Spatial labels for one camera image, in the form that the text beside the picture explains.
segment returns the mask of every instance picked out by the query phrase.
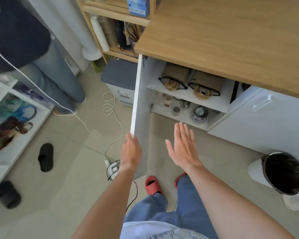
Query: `cabinet door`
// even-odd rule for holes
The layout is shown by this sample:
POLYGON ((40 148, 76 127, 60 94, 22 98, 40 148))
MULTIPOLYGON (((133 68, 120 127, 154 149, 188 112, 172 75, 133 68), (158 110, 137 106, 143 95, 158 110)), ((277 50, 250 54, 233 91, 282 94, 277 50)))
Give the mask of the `cabinet door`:
POLYGON ((155 70, 155 64, 152 64, 151 60, 143 60, 143 56, 140 54, 136 75, 131 135, 137 136, 138 142, 143 150, 143 158, 134 175, 134 179, 147 173, 150 139, 150 111, 151 104, 155 98, 155 93, 147 88, 147 84, 153 70, 155 70))
POLYGON ((288 152, 299 160, 299 99, 263 90, 208 133, 265 154, 288 152))

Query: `blue jeans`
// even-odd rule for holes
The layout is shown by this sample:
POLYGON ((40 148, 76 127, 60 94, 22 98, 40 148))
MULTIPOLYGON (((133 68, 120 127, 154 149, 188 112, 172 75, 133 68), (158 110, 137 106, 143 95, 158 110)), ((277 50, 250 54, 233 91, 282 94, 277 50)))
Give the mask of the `blue jeans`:
POLYGON ((209 239, 218 239, 203 202, 189 176, 181 177, 177 186, 176 211, 166 212, 165 196, 155 193, 138 202, 125 216, 124 222, 162 221, 201 233, 209 239))
MULTIPOLYGON (((75 111, 75 106, 72 99, 79 103, 83 102, 85 99, 85 94, 78 78, 72 73, 53 41, 51 41, 49 50, 44 56, 19 70, 28 76, 49 97, 73 112, 75 111)), ((44 100, 55 104, 55 102, 44 95, 17 70, 6 72, 5 74, 21 81, 37 94, 44 97, 44 100)), ((57 104, 55 105, 60 113, 71 113, 69 110, 62 108, 57 104)))

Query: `wooden table top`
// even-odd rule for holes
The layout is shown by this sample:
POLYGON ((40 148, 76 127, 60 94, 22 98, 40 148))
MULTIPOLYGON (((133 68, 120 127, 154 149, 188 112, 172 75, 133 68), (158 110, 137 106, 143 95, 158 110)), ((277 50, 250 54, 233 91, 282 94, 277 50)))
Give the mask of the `wooden table top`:
POLYGON ((135 49, 299 98, 299 0, 162 0, 135 49))

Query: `white shirt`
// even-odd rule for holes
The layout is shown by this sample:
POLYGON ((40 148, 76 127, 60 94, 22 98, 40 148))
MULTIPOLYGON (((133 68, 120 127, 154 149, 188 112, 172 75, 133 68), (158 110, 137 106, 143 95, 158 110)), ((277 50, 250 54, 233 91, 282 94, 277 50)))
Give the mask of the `white shirt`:
POLYGON ((208 239, 188 229, 166 222, 132 221, 123 224, 120 239, 208 239))

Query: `coiled white cable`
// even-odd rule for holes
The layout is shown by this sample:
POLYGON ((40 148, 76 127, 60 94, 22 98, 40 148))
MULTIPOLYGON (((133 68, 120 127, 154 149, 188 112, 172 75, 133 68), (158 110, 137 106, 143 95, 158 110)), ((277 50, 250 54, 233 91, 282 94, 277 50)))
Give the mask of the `coiled white cable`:
MULTIPOLYGON (((84 121, 82 121, 81 119, 80 119, 80 117, 78 117, 73 111, 71 111, 70 109, 68 109, 68 108, 66 108, 66 107, 64 107, 64 106, 62 106, 62 105, 60 105, 58 102, 56 102, 55 100, 53 100, 50 96, 48 96, 45 92, 43 92, 43 90, 41 90, 28 76, 26 76, 22 71, 20 71, 17 67, 15 67, 13 64, 11 64, 1 53, 0 53, 0 57, 1 58, 3 58, 8 64, 10 64, 14 69, 16 69, 17 71, 19 71, 24 77, 26 77, 32 84, 34 84, 35 86, 36 86, 36 88, 38 88, 43 94, 45 94, 47 97, 49 97, 52 101, 54 101, 57 105, 59 105, 60 107, 62 107, 62 108, 64 108, 64 109, 67 109, 67 110, 69 110, 70 112, 72 112, 83 124, 84 124, 84 126, 85 126, 85 128, 87 129, 87 131, 89 132, 89 133, 91 133, 93 136, 96 136, 93 132, 91 132, 89 129, 88 129, 88 127, 86 126, 86 124, 84 123, 84 121)), ((115 105, 115 101, 116 101, 116 99, 115 99, 115 97, 113 97, 112 99, 110 99, 110 100, 105 100, 104 99, 104 95, 106 94, 106 93, 108 93, 108 92, 110 92, 110 91, 107 91, 107 92, 105 92, 104 94, 103 94, 103 100, 104 101, 111 101, 111 100, 114 100, 114 104, 112 105, 112 104, 110 104, 110 103, 106 103, 106 104, 104 104, 103 105, 103 107, 102 107, 102 109, 103 109, 103 113, 104 113, 104 115, 106 115, 106 116, 108 116, 108 115, 111 115, 112 113, 113 113, 113 115, 114 115, 114 117, 115 117, 115 119, 119 122, 119 124, 122 126, 122 134, 121 134, 121 136, 118 138, 118 139, 116 139, 116 140, 114 140, 114 141, 112 141, 110 144, 109 144, 109 146, 105 149, 105 152, 104 152, 104 154, 103 154, 103 156, 104 156, 104 159, 106 160, 106 157, 105 157, 105 154, 106 154, 106 151, 108 150, 108 148, 114 143, 114 142, 116 142, 117 140, 119 140, 122 136, 123 136, 123 134, 124 134, 124 127, 123 127, 123 125, 122 125, 122 123, 117 119, 117 117, 116 117, 116 115, 115 115, 115 113, 114 113, 114 105, 115 105)))

